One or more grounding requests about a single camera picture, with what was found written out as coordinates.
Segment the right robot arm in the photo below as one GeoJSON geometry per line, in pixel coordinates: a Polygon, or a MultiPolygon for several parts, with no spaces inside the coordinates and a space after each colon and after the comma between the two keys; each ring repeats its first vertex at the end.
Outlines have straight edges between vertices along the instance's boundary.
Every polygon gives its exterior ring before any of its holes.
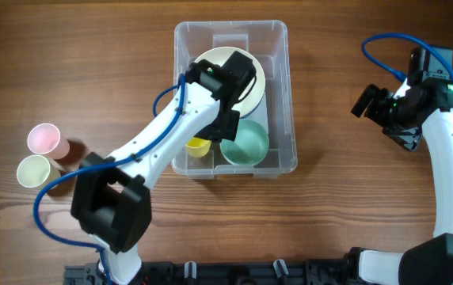
{"type": "Polygon", "coordinates": [[[358,278],[377,284],[453,284],[453,82],[422,47],[412,50],[408,76],[394,93],[369,85],[352,114],[377,123],[406,150],[428,146],[436,194],[433,238],[404,253],[360,250],[358,278]]]}

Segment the pink cup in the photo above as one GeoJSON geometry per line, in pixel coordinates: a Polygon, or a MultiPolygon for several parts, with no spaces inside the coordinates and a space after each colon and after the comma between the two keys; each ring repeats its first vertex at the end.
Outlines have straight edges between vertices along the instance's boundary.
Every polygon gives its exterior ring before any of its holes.
{"type": "Polygon", "coordinates": [[[35,126],[29,132],[27,145],[34,154],[55,160],[65,158],[70,151],[69,142],[51,123],[41,123],[35,126]]]}

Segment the pale green cup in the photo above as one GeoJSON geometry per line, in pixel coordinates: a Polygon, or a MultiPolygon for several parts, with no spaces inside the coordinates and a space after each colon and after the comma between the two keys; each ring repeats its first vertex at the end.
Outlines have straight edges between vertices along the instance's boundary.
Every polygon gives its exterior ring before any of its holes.
{"type": "Polygon", "coordinates": [[[30,155],[17,167],[17,181],[25,188],[41,190],[61,177],[60,171],[49,159],[41,155],[30,155]]]}

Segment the cream bowl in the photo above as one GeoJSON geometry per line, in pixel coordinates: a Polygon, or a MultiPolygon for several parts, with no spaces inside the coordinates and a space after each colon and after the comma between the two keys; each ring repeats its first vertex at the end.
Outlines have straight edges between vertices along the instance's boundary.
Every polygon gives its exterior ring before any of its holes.
{"type": "Polygon", "coordinates": [[[234,105],[233,110],[240,112],[241,118],[246,118],[252,112],[255,111],[257,106],[261,103],[262,97],[265,93],[265,72],[260,64],[260,62],[249,52],[242,50],[237,47],[216,47],[211,50],[204,52],[202,55],[198,56],[194,62],[198,63],[202,59],[206,59],[210,63],[222,66],[228,58],[235,52],[238,51],[239,53],[245,55],[246,57],[250,58],[253,61],[253,66],[256,69],[256,77],[257,81],[251,81],[248,86],[248,89],[242,93],[242,97],[244,97],[251,86],[254,86],[251,89],[251,92],[248,94],[247,98],[234,105]]]}

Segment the yellow cup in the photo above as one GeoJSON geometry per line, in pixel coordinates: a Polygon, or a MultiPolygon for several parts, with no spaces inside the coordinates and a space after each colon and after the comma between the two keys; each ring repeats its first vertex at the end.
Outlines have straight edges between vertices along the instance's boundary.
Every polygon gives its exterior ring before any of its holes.
{"type": "Polygon", "coordinates": [[[192,137],[185,145],[185,150],[189,156],[194,158],[204,157],[211,147],[211,141],[192,137]]]}

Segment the mint green small bowl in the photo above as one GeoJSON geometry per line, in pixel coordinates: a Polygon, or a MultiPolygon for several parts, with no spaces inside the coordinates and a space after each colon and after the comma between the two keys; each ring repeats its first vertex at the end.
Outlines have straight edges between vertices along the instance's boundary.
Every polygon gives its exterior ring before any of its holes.
{"type": "Polygon", "coordinates": [[[256,165],[262,162],[268,153],[268,132],[255,121],[240,120],[235,140],[224,139],[219,148],[230,164],[256,165]]]}

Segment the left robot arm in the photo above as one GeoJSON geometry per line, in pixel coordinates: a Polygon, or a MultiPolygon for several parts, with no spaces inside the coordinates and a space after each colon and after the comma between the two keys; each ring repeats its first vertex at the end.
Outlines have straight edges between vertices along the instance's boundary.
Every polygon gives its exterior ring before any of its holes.
{"type": "Polygon", "coordinates": [[[234,109],[257,83],[254,58],[234,51],[222,65],[202,59],[180,76],[177,98],[136,137],[108,157],[90,153],[80,164],[71,215],[101,251],[103,273],[130,283],[142,267],[139,239],[152,219],[150,192],[190,141],[233,141],[234,109]]]}

